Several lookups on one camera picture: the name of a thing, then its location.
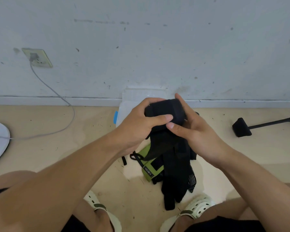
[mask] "outlet cover plate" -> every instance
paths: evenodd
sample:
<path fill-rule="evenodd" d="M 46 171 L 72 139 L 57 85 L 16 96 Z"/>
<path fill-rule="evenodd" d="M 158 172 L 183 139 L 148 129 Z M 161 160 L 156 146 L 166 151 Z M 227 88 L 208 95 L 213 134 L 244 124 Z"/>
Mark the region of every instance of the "outlet cover plate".
<path fill-rule="evenodd" d="M 53 65 L 48 59 L 47 55 L 45 54 L 44 50 L 42 49 L 31 49 L 31 48 L 22 48 L 22 51 L 30 59 L 30 53 L 38 54 L 39 58 L 32 62 L 32 66 L 36 67 L 49 67 L 52 68 Z"/>

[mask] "person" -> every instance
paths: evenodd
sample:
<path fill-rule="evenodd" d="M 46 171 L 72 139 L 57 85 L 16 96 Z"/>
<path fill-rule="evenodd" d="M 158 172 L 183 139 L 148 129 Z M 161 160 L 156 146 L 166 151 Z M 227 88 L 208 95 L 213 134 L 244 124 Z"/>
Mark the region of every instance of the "person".
<path fill-rule="evenodd" d="M 166 124 L 219 168 L 241 198 L 214 205 L 209 196 L 197 196 L 187 210 L 167 220 L 161 231 L 290 232 L 290 184 L 231 148 L 178 94 L 175 98 L 187 115 L 184 127 L 171 123 L 172 115 L 145 117 L 145 107 L 163 100 L 146 98 L 119 127 L 65 159 L 38 173 L 1 175 L 0 231 L 120 231 L 119 222 L 90 188 L 116 159 L 132 153 L 152 127 Z"/>

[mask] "leg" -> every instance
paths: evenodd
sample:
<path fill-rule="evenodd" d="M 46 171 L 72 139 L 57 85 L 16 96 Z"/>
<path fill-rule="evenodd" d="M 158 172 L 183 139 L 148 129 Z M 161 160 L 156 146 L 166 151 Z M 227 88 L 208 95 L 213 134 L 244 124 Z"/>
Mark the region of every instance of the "leg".
<path fill-rule="evenodd" d="M 31 171 L 15 171 L 0 176 L 0 189 L 9 188 L 35 176 Z M 108 214 L 104 210 L 96 210 L 85 201 L 81 200 L 75 208 L 73 215 L 91 231 L 113 231 Z"/>
<path fill-rule="evenodd" d="M 189 216 L 179 217 L 170 232 L 185 231 L 193 224 L 208 221 L 217 216 L 232 218 L 235 220 L 258 220 L 250 207 L 248 207 L 247 203 L 242 198 L 236 198 L 210 207 L 195 220 Z"/>

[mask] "baseboard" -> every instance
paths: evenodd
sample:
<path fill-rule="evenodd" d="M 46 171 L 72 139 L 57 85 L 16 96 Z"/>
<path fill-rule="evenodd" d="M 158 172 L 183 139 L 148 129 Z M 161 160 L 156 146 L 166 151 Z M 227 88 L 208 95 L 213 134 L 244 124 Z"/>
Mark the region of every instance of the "baseboard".
<path fill-rule="evenodd" d="M 119 107 L 120 98 L 66 97 L 73 106 Z M 290 101 L 282 100 L 186 100 L 193 108 L 290 108 Z M 66 105 L 58 97 L 0 96 L 0 105 Z"/>

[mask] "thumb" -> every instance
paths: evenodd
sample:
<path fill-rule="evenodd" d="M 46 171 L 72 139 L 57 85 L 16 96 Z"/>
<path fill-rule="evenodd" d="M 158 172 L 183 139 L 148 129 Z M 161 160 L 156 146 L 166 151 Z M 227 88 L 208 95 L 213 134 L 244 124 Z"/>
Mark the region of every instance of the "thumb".
<path fill-rule="evenodd" d="M 180 136 L 185 139 L 189 139 L 192 135 L 191 129 L 186 129 L 180 125 L 174 124 L 172 122 L 169 122 L 166 124 L 166 127 L 175 135 Z"/>
<path fill-rule="evenodd" d="M 161 115 L 161 116 L 154 116 L 154 117 L 149 117 L 150 124 L 152 127 L 157 126 L 157 125 L 165 125 L 167 122 L 170 122 L 173 120 L 173 116 L 168 114 L 168 115 Z"/>

